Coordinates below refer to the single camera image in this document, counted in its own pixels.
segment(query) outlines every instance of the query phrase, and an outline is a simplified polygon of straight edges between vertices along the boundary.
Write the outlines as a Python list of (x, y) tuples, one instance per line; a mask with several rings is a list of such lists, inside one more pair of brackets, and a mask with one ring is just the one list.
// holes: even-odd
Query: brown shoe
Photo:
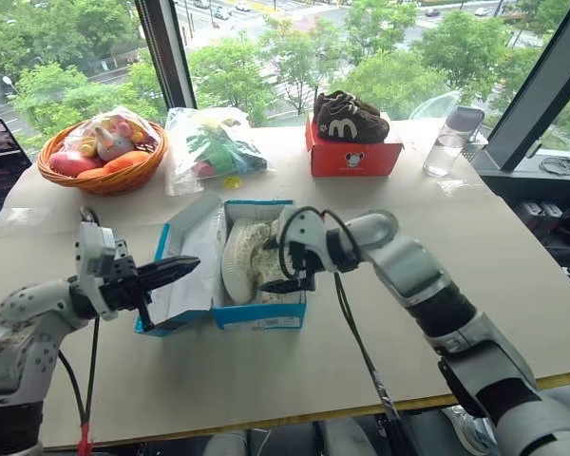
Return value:
[(381, 143), (389, 134), (389, 123), (340, 99), (324, 103), (317, 116), (319, 138), (346, 143)]
[(357, 107), (368, 111), (371, 115), (380, 117), (380, 109), (372, 106), (369, 103), (365, 103), (363, 100), (359, 100), (354, 95), (345, 92), (344, 90), (336, 90), (328, 95), (325, 93), (319, 93), (316, 97), (313, 107), (313, 122), (316, 124), (316, 119), (319, 117), (319, 112), (321, 111), (321, 106), (325, 103), (338, 100), (340, 102), (353, 102)]

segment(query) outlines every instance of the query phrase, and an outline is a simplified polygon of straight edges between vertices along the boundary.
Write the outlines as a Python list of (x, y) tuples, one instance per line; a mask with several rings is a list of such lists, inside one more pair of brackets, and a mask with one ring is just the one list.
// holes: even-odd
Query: robotic arm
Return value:
[(476, 309), (417, 241), (399, 232), (388, 212), (373, 212), (327, 230), (310, 209), (287, 209), (278, 239), (295, 274), (262, 290), (314, 289), (319, 271), (351, 271), (361, 261), (416, 320), (441, 357), (439, 370), (460, 404), (489, 417), (506, 456), (570, 456), (570, 410), (538, 390), (532, 370), (492, 321)]
[(137, 267), (124, 240), (92, 221), (81, 223), (75, 249), (77, 275), (23, 287), (0, 303), (0, 454), (42, 453), (43, 401), (66, 335), (124, 309), (137, 309), (148, 331), (149, 292), (200, 263), (175, 256)]

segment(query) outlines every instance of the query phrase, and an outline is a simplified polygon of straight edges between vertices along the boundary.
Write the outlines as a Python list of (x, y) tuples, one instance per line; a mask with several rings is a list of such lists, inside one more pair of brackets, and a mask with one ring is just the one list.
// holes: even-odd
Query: blue shoe box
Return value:
[(291, 200), (238, 200), (222, 203), (209, 192), (188, 205), (162, 227), (155, 259), (175, 255), (200, 258), (185, 277), (152, 293), (148, 307), (156, 327), (143, 332), (138, 318), (135, 332), (165, 337), (204, 316), (212, 315), (223, 330), (300, 329), (306, 312), (306, 293), (291, 303), (236, 306), (221, 280), (221, 253), (238, 218), (277, 219)]

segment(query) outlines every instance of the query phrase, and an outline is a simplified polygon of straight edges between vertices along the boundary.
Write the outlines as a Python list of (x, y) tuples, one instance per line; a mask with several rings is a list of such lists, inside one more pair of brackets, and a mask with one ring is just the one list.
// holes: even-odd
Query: shoe box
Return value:
[(190, 203), (164, 224), (155, 260), (189, 255), (200, 264), (189, 275), (152, 292), (148, 306), (155, 328), (143, 332), (138, 318), (136, 333), (165, 337), (193, 322), (213, 316), (223, 330), (300, 329), (306, 312), (306, 294), (291, 303), (232, 304), (221, 280), (221, 254), (228, 230), (236, 218), (277, 219), (291, 200), (227, 200), (210, 192)]
[(306, 121), (306, 148), (311, 156), (311, 174), (316, 178), (332, 176), (388, 176), (397, 163), (403, 144), (390, 125), (384, 142), (326, 141), (318, 136), (313, 114)]

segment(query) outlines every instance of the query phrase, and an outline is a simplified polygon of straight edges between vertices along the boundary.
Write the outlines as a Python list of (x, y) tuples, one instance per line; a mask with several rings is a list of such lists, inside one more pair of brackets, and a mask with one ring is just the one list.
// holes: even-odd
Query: red shoe box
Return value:
[(306, 121), (306, 148), (311, 154), (311, 173), (316, 178), (327, 176), (388, 176), (397, 163), (403, 147), (390, 125), (384, 142), (326, 141), (319, 138), (313, 114)]

